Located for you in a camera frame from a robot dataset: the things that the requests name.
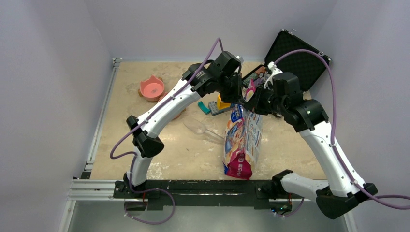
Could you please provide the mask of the colourful pet food bag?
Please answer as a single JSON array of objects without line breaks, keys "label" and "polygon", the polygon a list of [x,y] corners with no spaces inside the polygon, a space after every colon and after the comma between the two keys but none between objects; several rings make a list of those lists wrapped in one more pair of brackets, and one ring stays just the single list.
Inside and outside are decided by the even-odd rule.
[{"label": "colourful pet food bag", "polygon": [[262,144],[263,117],[236,104],[225,130],[224,174],[249,180],[257,166]]}]

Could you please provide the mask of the clear plastic scoop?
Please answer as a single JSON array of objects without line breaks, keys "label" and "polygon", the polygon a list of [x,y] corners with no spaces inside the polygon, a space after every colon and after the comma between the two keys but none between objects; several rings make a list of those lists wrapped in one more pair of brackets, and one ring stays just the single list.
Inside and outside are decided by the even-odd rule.
[{"label": "clear plastic scoop", "polygon": [[216,134],[215,132],[209,130],[206,125],[194,118],[186,118],[183,120],[183,124],[186,128],[191,130],[193,133],[197,135],[201,135],[203,138],[206,138],[209,141],[223,144],[224,138],[220,135]]}]

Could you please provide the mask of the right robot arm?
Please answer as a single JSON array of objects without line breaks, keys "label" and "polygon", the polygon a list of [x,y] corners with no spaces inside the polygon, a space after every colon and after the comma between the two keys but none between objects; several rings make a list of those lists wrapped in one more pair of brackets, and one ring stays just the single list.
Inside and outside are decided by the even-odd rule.
[{"label": "right robot arm", "polygon": [[296,75],[272,74],[263,87],[245,103],[253,113],[281,114],[305,140],[326,181],[313,180],[285,170],[273,176],[269,192],[282,197],[294,193],[314,201],[320,211],[336,219],[378,193],[353,168],[343,151],[335,151],[337,141],[327,113],[317,100],[305,100]]}]

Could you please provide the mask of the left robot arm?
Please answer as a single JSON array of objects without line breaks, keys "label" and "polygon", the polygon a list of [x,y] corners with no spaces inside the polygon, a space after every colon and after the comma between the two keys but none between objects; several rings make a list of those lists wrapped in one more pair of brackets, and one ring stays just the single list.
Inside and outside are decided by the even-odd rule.
[{"label": "left robot arm", "polygon": [[137,153],[127,172],[125,191],[133,198],[144,193],[144,183],[152,158],[161,153],[164,144],[159,138],[163,128],[192,103],[217,92],[226,103],[240,103],[242,62],[228,51],[205,64],[192,64],[176,86],[146,113],[127,119]]}]

